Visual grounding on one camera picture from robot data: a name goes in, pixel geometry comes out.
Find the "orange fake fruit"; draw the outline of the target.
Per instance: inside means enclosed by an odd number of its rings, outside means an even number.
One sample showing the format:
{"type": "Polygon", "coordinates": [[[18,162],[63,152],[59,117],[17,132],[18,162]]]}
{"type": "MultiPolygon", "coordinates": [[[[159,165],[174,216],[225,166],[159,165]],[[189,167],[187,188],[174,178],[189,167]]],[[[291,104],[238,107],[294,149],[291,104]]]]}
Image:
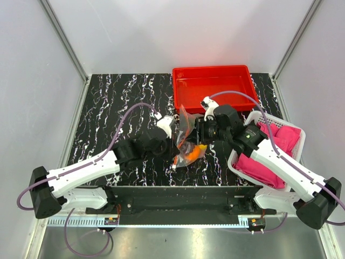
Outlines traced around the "orange fake fruit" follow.
{"type": "Polygon", "coordinates": [[[204,156],[207,147],[208,147],[207,145],[197,145],[185,157],[189,161],[195,161],[195,160],[197,160],[197,159],[199,159],[199,158],[204,156]]]}

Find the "clear zip bag orange seal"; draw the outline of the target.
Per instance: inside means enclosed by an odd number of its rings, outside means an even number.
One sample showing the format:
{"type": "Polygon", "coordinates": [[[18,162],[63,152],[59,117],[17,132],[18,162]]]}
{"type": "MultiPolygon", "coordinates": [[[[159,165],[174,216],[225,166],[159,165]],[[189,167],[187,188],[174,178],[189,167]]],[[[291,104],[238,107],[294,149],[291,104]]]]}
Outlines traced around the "clear zip bag orange seal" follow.
{"type": "Polygon", "coordinates": [[[174,162],[172,164],[173,169],[186,167],[196,161],[189,161],[185,156],[190,153],[195,146],[197,146],[197,144],[188,140],[188,137],[191,137],[192,131],[196,129],[195,122],[198,116],[199,114],[188,113],[183,105],[180,106],[179,131],[176,140],[176,146],[180,153],[174,158],[174,162]]]}

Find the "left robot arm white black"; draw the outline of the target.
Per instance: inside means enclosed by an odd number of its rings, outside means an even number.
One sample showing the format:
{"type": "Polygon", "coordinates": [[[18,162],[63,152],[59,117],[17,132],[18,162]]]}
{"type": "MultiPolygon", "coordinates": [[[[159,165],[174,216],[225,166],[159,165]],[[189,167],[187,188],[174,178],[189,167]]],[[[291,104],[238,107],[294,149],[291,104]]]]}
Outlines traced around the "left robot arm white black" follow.
{"type": "Polygon", "coordinates": [[[110,187],[84,188],[83,184],[108,174],[138,167],[145,160],[161,158],[172,162],[178,149],[173,137],[154,127],[127,140],[120,140],[109,150],[73,165],[47,171],[33,170],[30,196],[37,219],[45,219],[66,209],[83,209],[88,214],[111,214],[118,209],[118,199],[110,187]]]}

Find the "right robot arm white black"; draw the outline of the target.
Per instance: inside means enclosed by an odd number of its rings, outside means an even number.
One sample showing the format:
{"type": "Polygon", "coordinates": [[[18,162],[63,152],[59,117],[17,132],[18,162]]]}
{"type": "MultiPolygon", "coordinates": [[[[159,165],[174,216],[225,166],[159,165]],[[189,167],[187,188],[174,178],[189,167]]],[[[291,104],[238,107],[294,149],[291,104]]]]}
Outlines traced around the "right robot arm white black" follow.
{"type": "Polygon", "coordinates": [[[257,183],[257,191],[245,200],[251,214],[262,209],[296,215],[305,225],[319,230],[328,222],[334,209],[340,205],[341,183],[336,178],[325,179],[310,171],[287,155],[267,133],[257,126],[257,120],[242,121],[230,105],[218,105],[211,99],[201,102],[205,110],[194,126],[196,144],[210,144],[216,140],[227,142],[238,157],[246,157],[264,166],[283,181],[275,189],[262,181],[239,173],[257,183]]]}

